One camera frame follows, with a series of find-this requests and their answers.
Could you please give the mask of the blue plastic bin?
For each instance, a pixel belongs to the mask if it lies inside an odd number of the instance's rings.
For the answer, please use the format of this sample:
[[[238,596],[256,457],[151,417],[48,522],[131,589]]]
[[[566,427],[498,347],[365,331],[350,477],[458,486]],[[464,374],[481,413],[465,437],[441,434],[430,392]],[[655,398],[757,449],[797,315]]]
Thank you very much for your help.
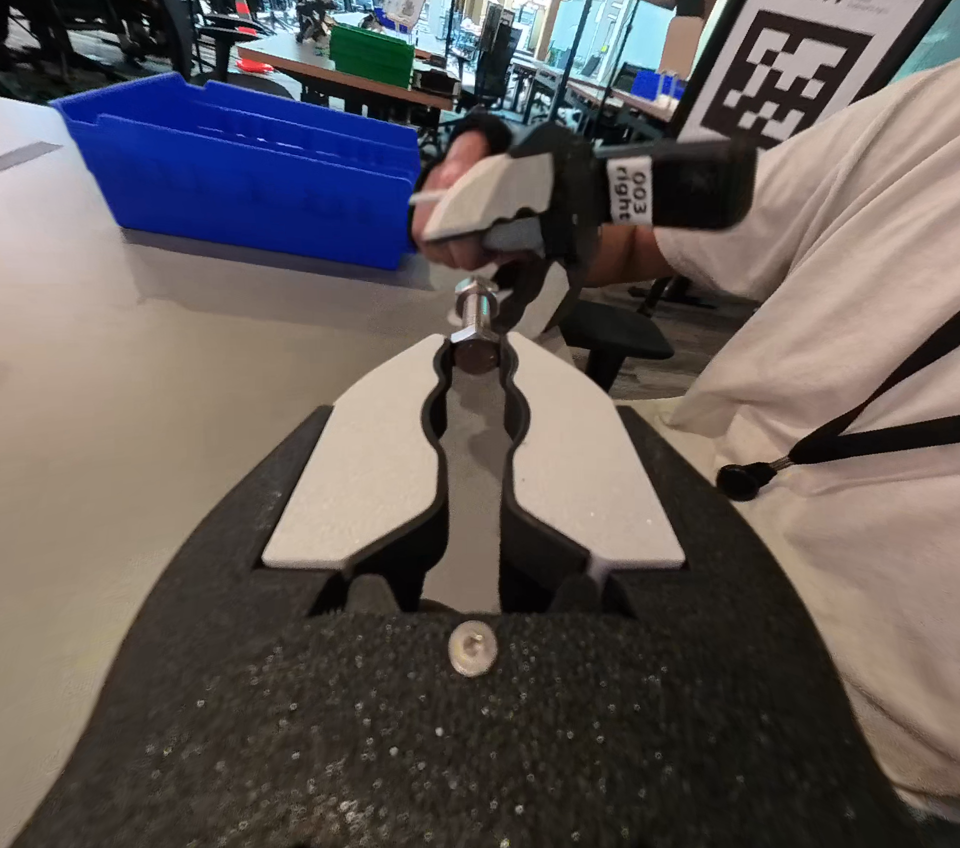
[[[169,72],[51,101],[127,230],[395,270],[416,131]]]

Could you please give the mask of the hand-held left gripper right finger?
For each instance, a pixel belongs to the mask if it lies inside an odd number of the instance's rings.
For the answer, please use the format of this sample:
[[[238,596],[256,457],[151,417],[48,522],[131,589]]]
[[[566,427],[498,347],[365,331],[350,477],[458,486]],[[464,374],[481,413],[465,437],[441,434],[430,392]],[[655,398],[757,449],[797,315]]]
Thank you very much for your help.
[[[510,487],[520,516],[587,573],[677,570],[686,556],[609,395],[517,332],[505,392],[518,399]]]

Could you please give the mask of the framed marker sign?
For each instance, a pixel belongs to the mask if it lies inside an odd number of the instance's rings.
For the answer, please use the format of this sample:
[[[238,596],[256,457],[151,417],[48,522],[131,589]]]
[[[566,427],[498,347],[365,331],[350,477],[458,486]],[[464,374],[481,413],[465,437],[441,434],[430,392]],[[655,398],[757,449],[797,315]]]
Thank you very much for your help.
[[[772,149],[884,88],[952,0],[727,0],[667,135]]]

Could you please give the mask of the person's right hand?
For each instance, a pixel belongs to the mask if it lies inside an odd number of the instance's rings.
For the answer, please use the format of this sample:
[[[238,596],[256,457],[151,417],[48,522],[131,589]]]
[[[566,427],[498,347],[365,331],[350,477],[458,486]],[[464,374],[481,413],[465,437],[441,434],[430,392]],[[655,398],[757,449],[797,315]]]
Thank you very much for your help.
[[[445,191],[453,187],[476,164],[491,155],[486,136],[471,130],[460,134],[452,141],[446,155],[424,176],[420,193]],[[424,231],[437,205],[437,200],[413,206],[409,213],[411,241],[419,254],[432,264],[455,270],[476,271],[490,263],[492,256],[486,252],[478,237],[468,235],[458,240],[428,242]]]

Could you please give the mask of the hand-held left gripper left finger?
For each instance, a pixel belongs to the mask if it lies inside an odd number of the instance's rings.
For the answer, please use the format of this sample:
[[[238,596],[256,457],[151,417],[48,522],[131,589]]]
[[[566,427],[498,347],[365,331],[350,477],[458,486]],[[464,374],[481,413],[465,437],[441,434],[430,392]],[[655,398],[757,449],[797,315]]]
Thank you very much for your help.
[[[450,339],[433,333],[338,398],[262,553],[271,569],[425,573],[449,539]]]

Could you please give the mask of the person in white shirt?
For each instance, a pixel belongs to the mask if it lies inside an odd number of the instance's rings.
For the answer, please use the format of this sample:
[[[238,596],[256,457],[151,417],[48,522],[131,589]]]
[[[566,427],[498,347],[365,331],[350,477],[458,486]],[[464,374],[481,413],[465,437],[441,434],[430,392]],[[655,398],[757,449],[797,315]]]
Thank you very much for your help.
[[[765,152],[753,207],[660,253],[757,311],[680,398],[638,413],[711,479],[782,457],[958,313],[959,66]],[[900,794],[958,819],[958,446],[786,470],[738,510],[797,590]]]

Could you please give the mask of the steel hex bolt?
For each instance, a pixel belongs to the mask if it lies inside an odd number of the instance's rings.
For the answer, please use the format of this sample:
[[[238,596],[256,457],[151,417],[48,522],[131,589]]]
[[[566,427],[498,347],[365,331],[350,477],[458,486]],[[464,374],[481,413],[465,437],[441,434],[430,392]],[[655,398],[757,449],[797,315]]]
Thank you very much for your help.
[[[451,334],[452,341],[497,340],[493,327],[498,314],[497,292],[496,283],[482,276],[464,278],[457,284],[455,312],[461,320],[461,327]]]

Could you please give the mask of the orange traffic cone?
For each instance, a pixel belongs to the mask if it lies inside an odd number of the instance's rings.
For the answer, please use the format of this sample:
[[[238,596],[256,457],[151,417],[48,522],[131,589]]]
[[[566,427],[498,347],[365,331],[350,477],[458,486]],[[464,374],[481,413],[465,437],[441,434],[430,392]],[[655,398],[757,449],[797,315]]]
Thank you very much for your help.
[[[242,34],[258,38],[265,33],[266,30],[255,21],[247,0],[234,0],[234,7],[237,17],[241,20],[238,30]],[[241,56],[237,59],[236,68],[244,74],[264,76],[273,74],[275,71],[270,63],[258,62],[256,60],[248,59],[245,56]]]

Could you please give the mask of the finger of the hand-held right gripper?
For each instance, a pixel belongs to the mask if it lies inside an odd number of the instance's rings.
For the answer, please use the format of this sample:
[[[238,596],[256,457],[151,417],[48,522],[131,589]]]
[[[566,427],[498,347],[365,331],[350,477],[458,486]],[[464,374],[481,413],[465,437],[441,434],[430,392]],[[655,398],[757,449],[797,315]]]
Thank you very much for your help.
[[[552,154],[484,158],[450,186],[421,194],[424,242],[542,242],[554,189]]]
[[[491,278],[497,310],[490,324],[500,337],[540,338],[551,330],[570,293],[567,270],[543,257],[500,257]]]

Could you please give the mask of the green plastic crate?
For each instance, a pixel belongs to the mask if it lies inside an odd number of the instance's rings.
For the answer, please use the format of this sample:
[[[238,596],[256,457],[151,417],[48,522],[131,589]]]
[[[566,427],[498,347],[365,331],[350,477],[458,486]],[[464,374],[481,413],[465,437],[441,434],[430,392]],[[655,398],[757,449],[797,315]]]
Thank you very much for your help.
[[[329,36],[329,59],[338,73],[408,90],[415,49],[401,38],[338,24]]]

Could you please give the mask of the person's right forearm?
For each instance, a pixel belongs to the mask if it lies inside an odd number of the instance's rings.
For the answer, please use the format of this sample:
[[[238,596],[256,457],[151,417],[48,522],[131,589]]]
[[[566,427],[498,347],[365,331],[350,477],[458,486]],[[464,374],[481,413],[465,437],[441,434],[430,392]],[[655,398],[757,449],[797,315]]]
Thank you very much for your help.
[[[602,225],[584,286],[602,289],[673,277],[676,271],[663,254],[657,234],[642,226]]]

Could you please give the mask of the long wooden table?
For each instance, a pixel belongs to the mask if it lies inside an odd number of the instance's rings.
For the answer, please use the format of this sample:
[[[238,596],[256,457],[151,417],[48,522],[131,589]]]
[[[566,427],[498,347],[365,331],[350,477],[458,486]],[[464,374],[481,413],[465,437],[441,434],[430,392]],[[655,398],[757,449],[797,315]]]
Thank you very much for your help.
[[[341,71],[317,51],[310,40],[297,41],[293,33],[244,42],[238,56],[272,67],[296,81],[301,100],[329,106],[342,102],[343,110],[380,122],[436,127],[441,114],[452,112],[461,100],[461,82],[437,66],[414,60],[405,85],[389,83],[380,73],[360,75]]]

